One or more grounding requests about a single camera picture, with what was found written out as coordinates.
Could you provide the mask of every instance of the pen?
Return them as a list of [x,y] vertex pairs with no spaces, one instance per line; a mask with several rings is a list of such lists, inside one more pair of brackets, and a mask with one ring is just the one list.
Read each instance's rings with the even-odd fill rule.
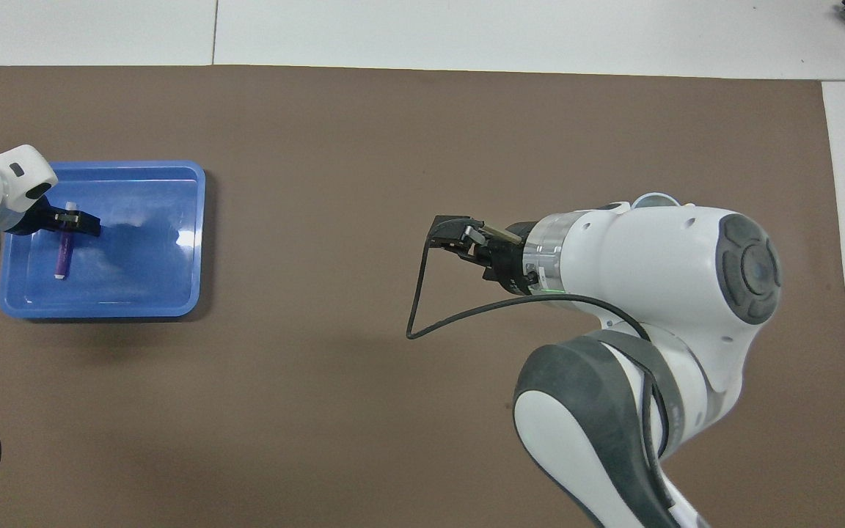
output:
[[[77,204],[67,202],[67,210],[77,210]],[[70,254],[73,253],[73,231],[61,231],[61,243],[57,248],[57,265],[54,266],[54,278],[63,280],[67,277],[67,269],[70,267]]]

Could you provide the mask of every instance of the brown table surface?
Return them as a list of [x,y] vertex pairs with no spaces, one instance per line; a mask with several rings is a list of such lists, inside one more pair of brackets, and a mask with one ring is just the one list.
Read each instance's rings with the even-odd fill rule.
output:
[[[584,526],[513,384],[589,315],[403,338],[434,214],[664,191],[751,216],[784,297],[742,399],[664,466],[715,527],[845,526],[845,295],[821,88],[309,67],[0,67],[0,152],[191,159],[204,283],[175,322],[0,312],[0,526]],[[420,322],[506,298],[431,258]]]

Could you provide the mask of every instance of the blue tray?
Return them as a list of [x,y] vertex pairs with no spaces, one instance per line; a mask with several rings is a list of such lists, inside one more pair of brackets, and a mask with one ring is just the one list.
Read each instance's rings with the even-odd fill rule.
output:
[[52,205],[100,217],[100,237],[74,234],[67,278],[54,278],[60,233],[6,234],[0,307],[15,318],[185,315],[201,291],[204,170],[193,161],[51,164]]

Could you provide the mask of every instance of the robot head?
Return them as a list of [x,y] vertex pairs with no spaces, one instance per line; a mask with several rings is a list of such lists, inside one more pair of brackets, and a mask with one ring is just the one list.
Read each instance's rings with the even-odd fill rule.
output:
[[0,154],[0,177],[4,185],[0,216],[15,216],[11,211],[19,213],[20,218],[38,198],[57,185],[51,165],[30,144]]

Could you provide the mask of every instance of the white floor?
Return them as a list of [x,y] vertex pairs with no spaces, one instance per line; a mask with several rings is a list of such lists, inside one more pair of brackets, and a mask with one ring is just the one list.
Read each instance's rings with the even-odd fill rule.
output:
[[282,64],[816,79],[845,270],[838,0],[0,0],[0,64]]

